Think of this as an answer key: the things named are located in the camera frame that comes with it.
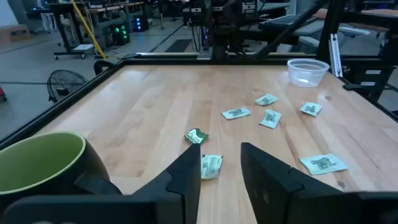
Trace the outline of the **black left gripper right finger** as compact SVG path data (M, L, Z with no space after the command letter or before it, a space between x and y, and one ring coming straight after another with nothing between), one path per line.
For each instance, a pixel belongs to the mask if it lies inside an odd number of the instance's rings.
M248 142L241 144L241 169L257 224L285 224L297 193L341 193Z

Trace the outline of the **pale green sweetener packet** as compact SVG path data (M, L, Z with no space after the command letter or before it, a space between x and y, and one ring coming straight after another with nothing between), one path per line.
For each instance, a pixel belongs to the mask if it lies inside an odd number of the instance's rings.
M255 100L255 103L260 106L270 105L278 101L279 98L272 95L272 94L265 94L264 96L260 97L259 99Z
M327 174L348 169L347 165L333 154L318 155L300 159L312 175Z
M276 112L274 110L266 110L265 117L260 122L260 125L275 129L277 127L281 117L282 117L282 115L279 112Z
M236 108L233 110L228 110L225 112L222 112L222 115L226 119L236 119L236 118L241 118L245 117L251 114L251 111L247 108Z
M300 110L306 114L316 117L318 115L318 113L321 111L321 109L322 109L321 105L318 105L316 103L306 102L301 107Z

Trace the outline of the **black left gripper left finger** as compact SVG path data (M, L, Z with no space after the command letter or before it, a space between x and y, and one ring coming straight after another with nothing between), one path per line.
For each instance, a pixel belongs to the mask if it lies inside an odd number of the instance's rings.
M132 224L197 224L201 151L192 144L132 194Z

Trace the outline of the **black wheeled desk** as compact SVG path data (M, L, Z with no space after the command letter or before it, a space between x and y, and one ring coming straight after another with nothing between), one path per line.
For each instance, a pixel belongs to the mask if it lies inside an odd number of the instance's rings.
M53 56L55 60L58 60L60 56L79 56L82 60L86 58L87 50L75 50L76 47L85 44L83 35L80 30L78 19L76 16L75 8L72 2L60 2L59 0L49 3L50 11L54 15L56 25L58 27L59 33L63 40L64 52L54 52ZM77 45L71 45L67 33L65 32L65 26L62 24L62 16L69 16L72 20L72 35L76 35L78 39Z

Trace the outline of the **black floor mat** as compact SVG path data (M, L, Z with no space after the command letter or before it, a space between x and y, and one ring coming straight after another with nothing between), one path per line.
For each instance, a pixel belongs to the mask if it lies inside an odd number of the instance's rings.
M178 53L185 52L189 46L191 46L191 39L178 39L172 43L165 52L167 53Z

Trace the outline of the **black aluminium table frame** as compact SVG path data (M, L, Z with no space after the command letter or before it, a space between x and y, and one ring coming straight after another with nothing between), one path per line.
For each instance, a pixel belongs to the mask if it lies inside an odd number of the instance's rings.
M288 60L299 59L317 59L324 62L329 61L325 55L317 54L269 54L256 58L252 55L230 55L226 60L199 59L197 53L136 53L130 57L120 60L109 69L100 72L94 79L84 84L76 91L70 93L66 98L55 103L49 109L39 114L26 124L17 128L11 134L0 140L0 151L4 148L28 138L44 128L45 125L60 116L63 112L73 106L77 101L93 91L97 86L107 79L111 78L116 72L128 65L266 65L277 66L285 65Z

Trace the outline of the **black keyboard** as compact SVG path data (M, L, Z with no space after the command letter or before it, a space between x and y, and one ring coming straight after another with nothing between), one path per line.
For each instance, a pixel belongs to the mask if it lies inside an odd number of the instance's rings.
M258 28L260 30L271 30L271 31L284 30L285 28L292 25L300 17L301 14L297 15L289 14L281 17L276 17L264 22L260 22Z

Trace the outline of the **black floor fan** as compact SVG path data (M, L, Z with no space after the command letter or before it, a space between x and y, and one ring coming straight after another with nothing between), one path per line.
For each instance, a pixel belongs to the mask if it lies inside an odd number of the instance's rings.
M57 103L83 86L88 80L70 70L55 70L47 80L49 101Z

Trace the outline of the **computer tower blue lights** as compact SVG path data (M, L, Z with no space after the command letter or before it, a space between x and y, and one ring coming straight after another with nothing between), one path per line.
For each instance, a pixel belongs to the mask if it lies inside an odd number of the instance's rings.
M149 23L147 16L133 16L132 22L132 31L133 32L144 32L149 29Z

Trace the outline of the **computer tower green lights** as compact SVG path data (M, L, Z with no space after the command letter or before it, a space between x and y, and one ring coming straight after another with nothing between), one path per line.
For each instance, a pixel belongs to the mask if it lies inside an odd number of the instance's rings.
M125 23L110 25L113 43L122 46L130 43L129 30Z

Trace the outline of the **brown cardboard box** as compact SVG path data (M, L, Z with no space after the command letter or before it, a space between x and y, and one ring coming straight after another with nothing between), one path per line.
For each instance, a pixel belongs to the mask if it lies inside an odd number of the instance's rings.
M0 44L26 39L30 39L30 32L25 24L0 27Z

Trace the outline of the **yellow pole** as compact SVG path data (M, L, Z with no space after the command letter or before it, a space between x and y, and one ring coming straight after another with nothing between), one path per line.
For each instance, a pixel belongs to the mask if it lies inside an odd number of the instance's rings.
M81 13L81 11L79 10L75 0L71 0L71 3L73 5L73 8L75 10L75 12L78 14L80 20L82 21L87 33L89 34L90 38L92 39L95 49L97 52L99 52L99 54L101 55L101 57L105 60L107 59L107 56L104 54L102 48L100 47L98 41L96 40L96 37L94 35L94 33L92 32L92 29L89 27L89 25L87 24L87 22L85 21L83 14Z

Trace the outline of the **clear plastic bowl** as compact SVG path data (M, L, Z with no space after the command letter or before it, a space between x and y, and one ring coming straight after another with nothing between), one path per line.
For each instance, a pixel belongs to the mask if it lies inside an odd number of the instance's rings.
M287 62L289 81L299 87L316 87L323 80L330 66L309 58L295 58Z

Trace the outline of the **black mug green inside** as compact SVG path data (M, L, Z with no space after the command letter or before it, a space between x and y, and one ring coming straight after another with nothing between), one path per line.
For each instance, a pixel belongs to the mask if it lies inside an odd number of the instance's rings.
M120 193L81 134L40 134L0 151L0 216L24 197Z

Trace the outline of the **silver aluminium extrusion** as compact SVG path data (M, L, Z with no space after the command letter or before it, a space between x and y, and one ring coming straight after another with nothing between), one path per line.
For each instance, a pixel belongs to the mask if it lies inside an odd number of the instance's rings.
M330 34L329 49L332 74L340 78L343 76L343 69L341 66L340 48L338 45L337 34Z

